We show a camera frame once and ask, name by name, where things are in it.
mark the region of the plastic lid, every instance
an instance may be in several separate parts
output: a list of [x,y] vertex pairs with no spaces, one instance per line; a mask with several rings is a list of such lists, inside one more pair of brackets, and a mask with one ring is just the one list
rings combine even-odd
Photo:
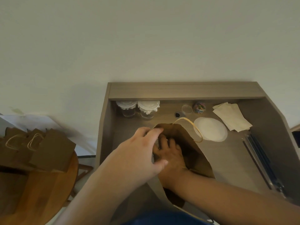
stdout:
[[200,130],[203,139],[216,142],[224,141],[227,138],[227,128],[225,125],[211,117],[199,117],[194,121],[194,124]]
[[137,106],[144,110],[155,110],[159,107],[159,101],[138,101]]
[[137,101],[116,101],[117,105],[121,108],[131,108],[137,104]]

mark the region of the finger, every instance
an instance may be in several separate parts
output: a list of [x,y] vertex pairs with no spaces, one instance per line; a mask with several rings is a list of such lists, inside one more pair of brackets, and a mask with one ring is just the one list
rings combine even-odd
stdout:
[[176,145],[176,149],[180,151],[180,153],[182,153],[181,151],[181,147],[179,145]]
[[159,160],[155,162],[154,165],[154,172],[155,174],[159,174],[168,164],[167,160]]
[[135,138],[135,137],[143,137],[143,136],[145,136],[145,134],[148,132],[150,130],[150,128],[148,128],[148,127],[140,127],[140,128],[138,128],[136,131],[135,131],[135,133],[134,133],[134,135],[132,136],[133,138]]
[[167,148],[169,148],[168,140],[167,140],[167,138],[166,138],[165,135],[160,134],[159,137],[158,137],[158,142],[160,144],[160,148],[161,149],[167,149]]
[[154,128],[150,130],[147,135],[145,136],[145,139],[148,140],[148,142],[153,145],[155,141],[157,140],[159,134],[163,132],[163,128]]
[[170,148],[175,149],[176,148],[175,140],[173,138],[170,138],[169,142],[170,142]]
[[156,144],[153,145],[152,152],[153,152],[153,153],[156,153],[156,154],[159,154],[159,149],[158,149],[158,147],[156,146]]

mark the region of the wooden desk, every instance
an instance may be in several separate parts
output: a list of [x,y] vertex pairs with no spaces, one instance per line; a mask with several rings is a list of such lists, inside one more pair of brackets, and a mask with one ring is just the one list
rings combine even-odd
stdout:
[[74,187],[78,158],[74,152],[66,173],[30,172],[13,215],[0,218],[5,225],[45,225],[62,208]]

